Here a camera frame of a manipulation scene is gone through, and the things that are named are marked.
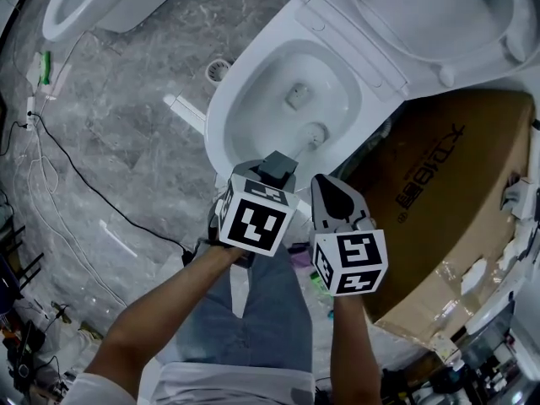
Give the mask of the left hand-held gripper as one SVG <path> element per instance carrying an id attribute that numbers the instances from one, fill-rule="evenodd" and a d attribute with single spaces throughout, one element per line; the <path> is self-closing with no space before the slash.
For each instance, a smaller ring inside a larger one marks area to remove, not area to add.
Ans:
<path id="1" fill-rule="evenodd" d="M 275 255 L 297 209 L 293 194 L 296 174 L 288 178 L 288 192 L 259 182 L 262 159 L 240 163 L 232 170 L 225 194 L 217 201 L 219 241 L 267 257 Z"/>

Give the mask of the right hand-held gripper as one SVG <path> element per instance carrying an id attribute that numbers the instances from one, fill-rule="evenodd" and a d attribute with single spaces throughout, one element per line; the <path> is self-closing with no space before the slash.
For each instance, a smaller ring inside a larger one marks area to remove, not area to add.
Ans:
<path id="1" fill-rule="evenodd" d="M 384 231 L 364 198 L 344 181 L 317 174 L 310 184 L 312 264 L 332 297 L 373 293 L 388 269 Z"/>

